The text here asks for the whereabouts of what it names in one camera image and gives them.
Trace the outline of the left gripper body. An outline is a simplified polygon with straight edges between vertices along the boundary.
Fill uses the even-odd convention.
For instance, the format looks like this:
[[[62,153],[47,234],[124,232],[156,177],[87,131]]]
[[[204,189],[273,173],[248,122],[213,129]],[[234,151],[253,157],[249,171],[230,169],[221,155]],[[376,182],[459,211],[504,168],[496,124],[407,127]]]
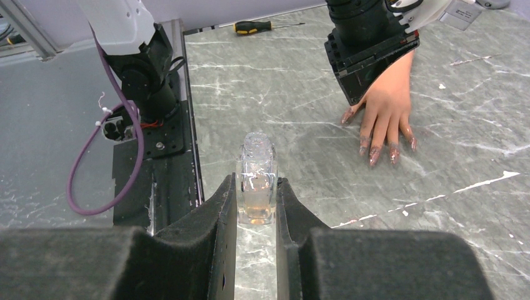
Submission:
[[[393,63],[419,46],[403,14],[419,1],[330,0],[334,29],[324,44],[332,71],[349,105],[360,102],[375,80]]]

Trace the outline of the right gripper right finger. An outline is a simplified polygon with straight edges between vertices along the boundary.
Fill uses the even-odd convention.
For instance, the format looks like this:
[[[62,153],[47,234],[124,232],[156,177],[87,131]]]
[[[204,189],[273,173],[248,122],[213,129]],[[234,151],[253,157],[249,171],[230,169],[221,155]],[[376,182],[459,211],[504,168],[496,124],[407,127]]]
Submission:
[[[281,178],[279,299],[492,299],[468,243],[448,232],[333,229]]]

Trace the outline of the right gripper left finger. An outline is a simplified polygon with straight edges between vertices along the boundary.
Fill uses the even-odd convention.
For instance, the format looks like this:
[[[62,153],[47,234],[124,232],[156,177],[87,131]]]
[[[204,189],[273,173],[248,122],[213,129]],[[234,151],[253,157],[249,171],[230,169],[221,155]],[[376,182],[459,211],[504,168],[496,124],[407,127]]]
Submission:
[[[236,180],[156,234],[141,227],[1,232],[2,299],[233,299]]]

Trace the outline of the clear nail polish bottle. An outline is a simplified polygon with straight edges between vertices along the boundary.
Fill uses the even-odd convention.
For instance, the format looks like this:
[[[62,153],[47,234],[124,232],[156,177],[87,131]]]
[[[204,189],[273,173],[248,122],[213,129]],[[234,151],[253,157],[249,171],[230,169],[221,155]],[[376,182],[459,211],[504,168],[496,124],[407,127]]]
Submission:
[[[276,210],[278,164],[267,134],[249,132],[236,158],[236,201],[240,224],[271,224]]]

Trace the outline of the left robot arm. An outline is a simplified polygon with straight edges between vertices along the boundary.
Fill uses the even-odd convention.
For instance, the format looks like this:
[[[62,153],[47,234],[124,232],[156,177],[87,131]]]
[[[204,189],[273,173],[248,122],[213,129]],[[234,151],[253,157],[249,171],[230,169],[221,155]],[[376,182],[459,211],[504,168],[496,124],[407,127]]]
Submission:
[[[160,24],[141,1],[79,1],[107,72],[119,78],[123,97],[146,121],[170,118],[178,107],[169,73],[173,48]],[[334,29],[325,49],[350,105],[392,63],[419,45],[419,33],[402,21],[419,1],[397,7],[393,1],[328,1]]]

